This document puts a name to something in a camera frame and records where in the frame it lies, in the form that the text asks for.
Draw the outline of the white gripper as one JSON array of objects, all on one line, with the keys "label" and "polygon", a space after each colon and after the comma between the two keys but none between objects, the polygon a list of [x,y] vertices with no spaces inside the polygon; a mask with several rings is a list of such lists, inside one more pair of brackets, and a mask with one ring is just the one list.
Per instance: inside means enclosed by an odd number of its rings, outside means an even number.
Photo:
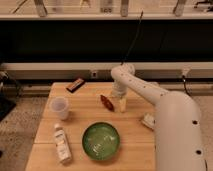
[{"label": "white gripper", "polygon": [[113,83],[112,95],[121,98],[119,99],[119,108],[121,113],[124,113],[126,111],[127,99],[126,97],[123,97],[126,95],[126,92],[127,87],[125,85],[118,81],[115,81]]}]

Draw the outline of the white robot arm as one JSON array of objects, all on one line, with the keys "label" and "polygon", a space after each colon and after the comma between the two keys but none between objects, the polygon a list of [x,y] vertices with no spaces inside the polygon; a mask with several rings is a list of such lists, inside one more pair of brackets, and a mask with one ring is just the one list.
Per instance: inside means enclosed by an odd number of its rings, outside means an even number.
[{"label": "white robot arm", "polygon": [[135,76],[132,64],[111,70],[117,96],[130,88],[155,106],[156,171],[207,171],[196,102],[180,91],[169,91]]}]

